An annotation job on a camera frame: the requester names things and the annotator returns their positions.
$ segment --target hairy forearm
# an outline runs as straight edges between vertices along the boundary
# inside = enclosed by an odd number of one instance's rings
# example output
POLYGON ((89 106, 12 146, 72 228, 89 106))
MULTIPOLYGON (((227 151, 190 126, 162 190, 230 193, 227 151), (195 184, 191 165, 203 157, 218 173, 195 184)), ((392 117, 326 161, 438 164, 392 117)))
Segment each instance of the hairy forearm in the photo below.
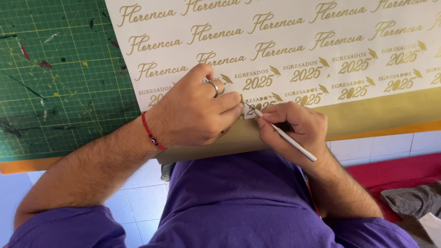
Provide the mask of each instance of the hairy forearm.
POLYGON ((103 204, 158 152, 140 117, 86 144, 43 174, 20 203, 14 227, 50 209, 103 204))
POLYGON ((324 169, 308 174, 311 194, 322 217, 383 217, 374 199, 330 152, 325 161, 324 169))

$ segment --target white paper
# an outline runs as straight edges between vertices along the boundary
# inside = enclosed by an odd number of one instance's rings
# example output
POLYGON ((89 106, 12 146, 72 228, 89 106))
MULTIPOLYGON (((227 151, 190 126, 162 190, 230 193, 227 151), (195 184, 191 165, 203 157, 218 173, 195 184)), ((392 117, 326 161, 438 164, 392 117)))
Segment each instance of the white paper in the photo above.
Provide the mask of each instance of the white paper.
POLYGON ((434 244, 441 248, 441 220, 434 216, 432 213, 428 213, 419 219, 419 222, 426 230, 429 237, 434 244))
MULTIPOLYGON (((258 108, 280 101, 316 107, 441 86, 441 0, 106 4, 142 111, 199 62, 224 59, 229 63, 213 67, 225 92, 238 91, 258 108), (291 25, 280 26, 284 20, 291 25), (233 35, 213 38, 221 31, 233 35), (355 41, 330 45, 342 38, 355 41), (148 49, 159 42, 173 45, 148 49), (295 52, 277 54, 284 48, 295 52), (150 66, 156 67, 146 74, 150 66), (179 72, 160 75, 168 68, 179 72)), ((252 116, 246 108, 245 117, 252 116)))

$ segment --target fingernail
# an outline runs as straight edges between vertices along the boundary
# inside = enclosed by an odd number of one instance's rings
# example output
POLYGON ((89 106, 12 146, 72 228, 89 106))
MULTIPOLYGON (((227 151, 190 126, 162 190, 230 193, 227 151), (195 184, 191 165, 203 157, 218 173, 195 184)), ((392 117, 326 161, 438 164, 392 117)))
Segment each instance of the fingernail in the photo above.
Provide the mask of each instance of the fingernail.
POLYGON ((262 128, 263 125, 265 125, 265 122, 264 122, 264 120, 263 120, 262 118, 259 118, 259 119, 257 120, 257 124, 259 125, 259 128, 262 128))

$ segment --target red string bracelet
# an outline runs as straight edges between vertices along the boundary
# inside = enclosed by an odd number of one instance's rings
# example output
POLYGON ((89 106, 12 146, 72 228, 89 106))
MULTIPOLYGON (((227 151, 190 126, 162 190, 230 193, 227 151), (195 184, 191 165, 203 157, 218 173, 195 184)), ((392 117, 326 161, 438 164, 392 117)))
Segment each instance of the red string bracelet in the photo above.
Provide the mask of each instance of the red string bracelet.
POLYGON ((152 132, 150 131, 149 127, 147 126, 146 117, 144 115, 145 115, 145 112, 142 113, 141 118, 142 118, 142 122, 144 123, 144 127, 146 128, 147 134, 149 134, 150 140, 152 141, 153 144, 155 144, 155 146, 159 147, 159 149, 167 150, 167 148, 160 145, 157 142, 156 138, 153 136, 152 132))

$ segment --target green cutting mat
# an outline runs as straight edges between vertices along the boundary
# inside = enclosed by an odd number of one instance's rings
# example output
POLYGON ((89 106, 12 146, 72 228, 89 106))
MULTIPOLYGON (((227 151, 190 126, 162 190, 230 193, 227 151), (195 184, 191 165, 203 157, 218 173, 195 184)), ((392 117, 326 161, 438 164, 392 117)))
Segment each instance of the green cutting mat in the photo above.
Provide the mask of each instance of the green cutting mat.
POLYGON ((0 162, 66 155, 140 114, 112 41, 104 0, 1 1, 0 162))

